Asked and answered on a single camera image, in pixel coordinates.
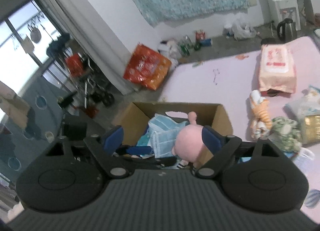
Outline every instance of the stroller wheel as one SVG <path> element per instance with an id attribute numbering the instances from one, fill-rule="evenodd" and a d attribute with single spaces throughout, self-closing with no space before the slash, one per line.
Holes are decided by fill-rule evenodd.
<path id="1" fill-rule="evenodd" d="M 115 102 L 115 98 L 112 94 L 105 92 L 103 97 L 102 97 L 102 103 L 106 106 L 109 107 L 113 105 Z"/>

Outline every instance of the ribbed black surface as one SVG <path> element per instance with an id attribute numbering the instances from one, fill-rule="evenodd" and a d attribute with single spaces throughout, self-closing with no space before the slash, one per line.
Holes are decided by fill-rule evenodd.
<path id="1" fill-rule="evenodd" d="M 110 182 L 90 205 L 65 214 L 25 210 L 9 226 L 18 231 L 311 231 L 298 210 L 263 215 L 241 209 L 211 180 L 189 170 L 136 170 Z"/>

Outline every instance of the pink mat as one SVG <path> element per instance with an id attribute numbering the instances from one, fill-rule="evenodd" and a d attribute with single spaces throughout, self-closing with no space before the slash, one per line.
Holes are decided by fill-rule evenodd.
<path id="1" fill-rule="evenodd" d="M 320 53 L 311 38 L 302 37 L 288 43 L 297 69 L 297 91 L 287 96 L 268 98 L 271 117 L 286 116 L 283 107 L 288 102 L 304 96 L 310 84 L 320 86 Z M 249 95 L 258 88 L 257 71 L 261 51 L 246 53 L 238 60 L 236 56 L 180 65 L 164 86 L 159 101 L 220 103 L 224 105 L 231 120 L 234 134 L 242 140 L 252 141 L 248 125 L 252 118 Z M 310 150 L 316 154 L 315 171 L 309 174 L 310 188 L 320 189 L 320 144 Z M 303 211 L 314 221 L 320 222 L 320 205 L 317 210 Z"/>

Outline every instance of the green plush toy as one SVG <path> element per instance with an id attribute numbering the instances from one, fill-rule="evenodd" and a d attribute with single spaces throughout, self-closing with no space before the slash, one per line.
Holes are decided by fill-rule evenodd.
<path id="1" fill-rule="evenodd" d="M 299 152 L 302 146 L 301 133 L 297 121 L 278 116 L 272 119 L 271 132 L 276 134 L 278 141 L 272 142 L 282 151 Z"/>

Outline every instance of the cardboard box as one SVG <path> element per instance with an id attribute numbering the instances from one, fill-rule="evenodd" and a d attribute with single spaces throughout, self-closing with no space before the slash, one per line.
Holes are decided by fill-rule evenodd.
<path id="1" fill-rule="evenodd" d="M 233 133 L 228 114 L 220 104 L 133 102 L 124 112 L 118 114 L 112 123 L 123 127 L 123 144 L 134 146 L 145 133 L 148 122 L 155 113 L 167 116 L 166 112 L 170 111 L 184 112 L 186 114 L 194 111 L 197 113 L 197 124 L 202 126 L 210 125 L 215 131 L 224 136 Z M 172 119 L 176 122 L 187 120 L 186 118 L 176 117 L 172 117 Z M 205 147 L 198 158 L 199 164 L 203 165 L 212 156 L 212 153 Z"/>

